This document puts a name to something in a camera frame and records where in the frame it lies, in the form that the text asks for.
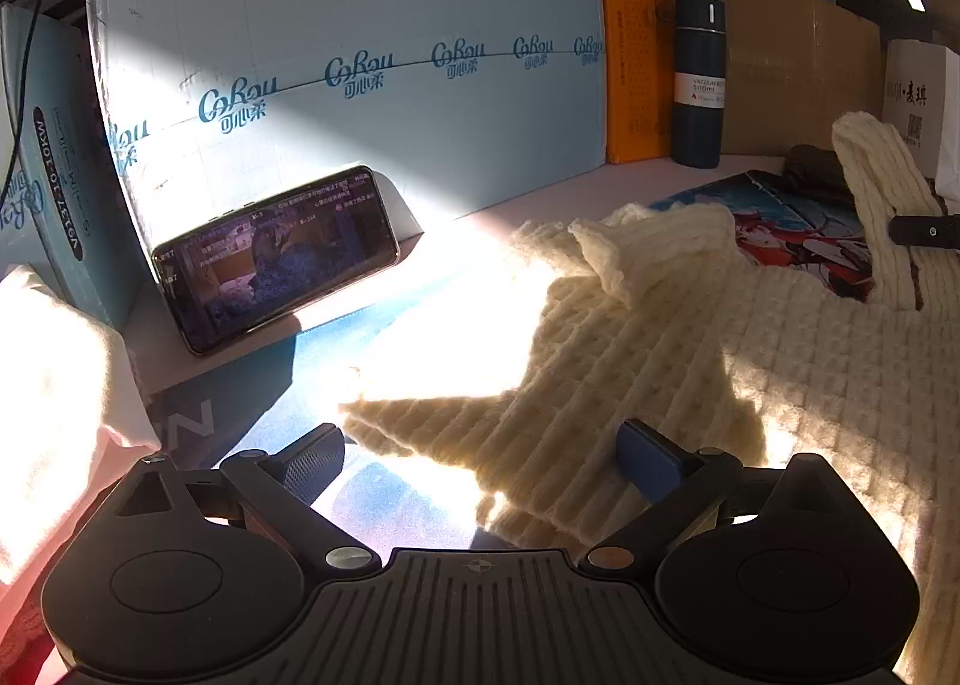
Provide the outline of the cream knitted sweater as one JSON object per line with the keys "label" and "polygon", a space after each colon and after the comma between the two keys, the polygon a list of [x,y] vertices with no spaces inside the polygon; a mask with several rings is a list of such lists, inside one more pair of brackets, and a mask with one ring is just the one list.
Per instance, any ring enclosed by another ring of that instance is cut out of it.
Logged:
{"label": "cream knitted sweater", "polygon": [[469,470],[483,527],[573,554],[643,508],[613,459],[629,418],[745,464],[820,454],[918,579],[898,673],[955,682],[958,258],[889,238],[893,217],[940,212],[895,127],[844,114],[832,141],[871,254],[864,300],[747,261],[719,204],[526,223],[477,292],[377,337],[348,435]]}

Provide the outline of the folded dark brown garment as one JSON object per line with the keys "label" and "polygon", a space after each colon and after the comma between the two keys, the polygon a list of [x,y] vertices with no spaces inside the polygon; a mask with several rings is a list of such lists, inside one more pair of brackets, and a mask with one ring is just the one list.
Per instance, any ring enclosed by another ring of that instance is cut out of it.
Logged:
{"label": "folded dark brown garment", "polygon": [[843,168],[833,150],[810,143],[794,145],[782,164],[782,177],[794,191],[812,201],[832,205],[853,205],[854,196],[844,178]]}

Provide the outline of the white paper shopping bag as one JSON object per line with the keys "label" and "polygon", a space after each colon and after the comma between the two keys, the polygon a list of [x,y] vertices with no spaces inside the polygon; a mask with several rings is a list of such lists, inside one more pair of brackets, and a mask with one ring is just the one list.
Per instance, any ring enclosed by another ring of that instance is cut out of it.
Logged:
{"label": "white paper shopping bag", "polygon": [[918,40],[890,41],[882,121],[895,125],[921,175],[957,214],[957,52]]}

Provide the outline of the brown cardboard box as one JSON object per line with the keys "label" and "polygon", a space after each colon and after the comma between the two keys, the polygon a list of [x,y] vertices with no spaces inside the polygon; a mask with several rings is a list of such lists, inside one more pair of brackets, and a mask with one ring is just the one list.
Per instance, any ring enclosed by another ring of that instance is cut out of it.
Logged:
{"label": "brown cardboard box", "polygon": [[828,148],[839,116],[882,113],[884,54],[874,22],[827,0],[724,2],[724,152]]}

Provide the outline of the white pink cloth at left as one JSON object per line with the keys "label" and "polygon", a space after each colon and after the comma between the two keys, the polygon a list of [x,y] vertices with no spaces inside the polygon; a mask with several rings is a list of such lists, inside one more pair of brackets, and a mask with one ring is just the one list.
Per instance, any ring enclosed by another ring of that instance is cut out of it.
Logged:
{"label": "white pink cloth at left", "polygon": [[161,448],[121,334],[36,270],[2,277],[2,680],[52,683],[41,587],[94,501]]}

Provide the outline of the black smartphone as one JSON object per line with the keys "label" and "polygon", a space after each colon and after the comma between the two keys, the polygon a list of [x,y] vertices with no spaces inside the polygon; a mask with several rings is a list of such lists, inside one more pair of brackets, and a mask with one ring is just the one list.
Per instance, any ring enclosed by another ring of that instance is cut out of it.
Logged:
{"label": "black smartphone", "polygon": [[363,164],[238,208],[151,253],[164,303],[195,355],[398,259],[381,191]]}

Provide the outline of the anime print desk mat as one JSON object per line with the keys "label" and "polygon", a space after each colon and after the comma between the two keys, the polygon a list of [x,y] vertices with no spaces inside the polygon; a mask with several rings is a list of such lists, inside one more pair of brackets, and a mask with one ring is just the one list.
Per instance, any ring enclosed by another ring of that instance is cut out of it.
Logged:
{"label": "anime print desk mat", "polygon": [[[802,199],[761,169],[636,205],[662,212],[693,204],[731,210],[737,247],[752,264],[807,272],[840,297],[864,300],[869,249],[851,212]],[[156,392],[148,415],[164,449],[182,469],[200,469],[242,449],[273,453],[324,421],[350,436],[345,409],[358,397],[359,368],[377,337],[441,293],[477,292],[482,272],[505,267],[521,228],[492,235],[462,220],[421,236],[402,264],[358,286],[361,308],[267,345],[235,348],[217,368]],[[352,472],[332,503],[334,518],[355,536],[379,550],[457,545],[473,527],[496,536],[478,520],[483,493],[469,470],[353,441],[386,464],[377,475]]]}

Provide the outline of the dark blue vacuum bottle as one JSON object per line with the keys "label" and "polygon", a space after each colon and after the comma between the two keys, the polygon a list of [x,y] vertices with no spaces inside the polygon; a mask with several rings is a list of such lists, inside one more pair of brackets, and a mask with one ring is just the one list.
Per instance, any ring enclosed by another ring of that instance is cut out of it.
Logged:
{"label": "dark blue vacuum bottle", "polygon": [[662,16],[674,25],[670,158],[688,168],[718,168],[726,108],[726,4],[670,0]]}

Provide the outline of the small blue box at left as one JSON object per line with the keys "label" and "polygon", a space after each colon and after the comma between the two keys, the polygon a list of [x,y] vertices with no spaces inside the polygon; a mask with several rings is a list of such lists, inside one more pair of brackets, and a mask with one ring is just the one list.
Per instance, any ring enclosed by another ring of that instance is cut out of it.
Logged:
{"label": "small blue box at left", "polygon": [[120,331],[146,267],[80,31],[2,7],[2,267]]}

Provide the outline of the orange cardboard box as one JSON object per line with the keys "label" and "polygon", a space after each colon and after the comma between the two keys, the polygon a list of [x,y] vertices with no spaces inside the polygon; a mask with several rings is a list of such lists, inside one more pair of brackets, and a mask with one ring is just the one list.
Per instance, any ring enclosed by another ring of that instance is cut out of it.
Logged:
{"label": "orange cardboard box", "polygon": [[673,0],[602,0],[607,160],[664,158],[674,101]]}

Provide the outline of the light blue Corou carton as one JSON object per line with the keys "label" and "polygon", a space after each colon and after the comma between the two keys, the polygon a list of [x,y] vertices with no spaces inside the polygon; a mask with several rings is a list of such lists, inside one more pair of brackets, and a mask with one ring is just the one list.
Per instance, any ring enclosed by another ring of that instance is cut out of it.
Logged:
{"label": "light blue Corou carton", "polygon": [[605,158],[601,0],[86,0],[143,246],[364,164],[433,226]]}

